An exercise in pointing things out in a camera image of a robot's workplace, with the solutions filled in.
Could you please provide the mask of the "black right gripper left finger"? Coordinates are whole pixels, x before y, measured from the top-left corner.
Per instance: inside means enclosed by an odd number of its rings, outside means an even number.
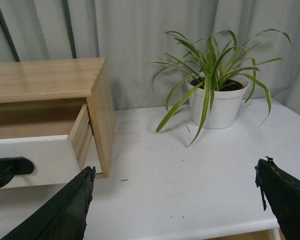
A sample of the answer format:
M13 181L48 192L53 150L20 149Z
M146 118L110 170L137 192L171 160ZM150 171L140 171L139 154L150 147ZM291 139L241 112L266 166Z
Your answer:
M93 200L95 167L84 168L3 240L82 240Z

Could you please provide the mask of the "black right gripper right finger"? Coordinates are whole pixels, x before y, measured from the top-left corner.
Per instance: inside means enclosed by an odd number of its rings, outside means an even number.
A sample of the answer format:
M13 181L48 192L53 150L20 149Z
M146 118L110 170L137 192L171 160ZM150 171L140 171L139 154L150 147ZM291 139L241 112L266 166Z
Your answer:
M263 209L270 205L287 240L300 240L300 180L280 169L271 157L259 159L254 169Z

